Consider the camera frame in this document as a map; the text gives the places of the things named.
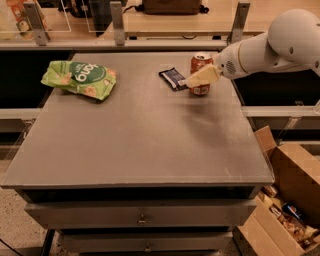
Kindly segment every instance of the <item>drawer knob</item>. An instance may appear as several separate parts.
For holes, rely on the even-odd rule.
[[[152,252],[152,250],[149,246],[149,243],[146,244],[146,248],[144,249],[144,252],[146,252],[146,253]]]
[[[140,220],[137,221],[137,224],[139,226],[146,226],[147,225],[147,221],[144,218],[145,218],[144,215],[141,214],[140,215]]]

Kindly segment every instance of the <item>green chip bag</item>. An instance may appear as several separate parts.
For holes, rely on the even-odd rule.
[[[41,83],[104,100],[116,84],[116,71],[96,64],[51,61]]]

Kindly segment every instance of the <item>cardboard box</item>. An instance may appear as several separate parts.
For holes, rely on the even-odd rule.
[[[270,160],[281,200],[294,204],[305,215],[307,225],[319,228],[320,161],[299,144],[277,146],[268,126],[255,135]],[[317,246],[304,250],[258,197],[256,201],[255,211],[239,230],[259,256],[303,255]],[[272,253],[265,247],[271,247]]]

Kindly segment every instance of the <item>snack wrapper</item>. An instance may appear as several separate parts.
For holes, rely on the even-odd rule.
[[[102,101],[116,84],[116,71],[96,64],[51,61],[41,83]]]

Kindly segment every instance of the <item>gray drawer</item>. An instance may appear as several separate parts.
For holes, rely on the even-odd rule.
[[[61,235],[60,243],[70,252],[160,252],[218,250],[232,239],[232,232],[178,234]]]
[[[27,204],[46,229],[240,226],[254,200],[174,200]]]

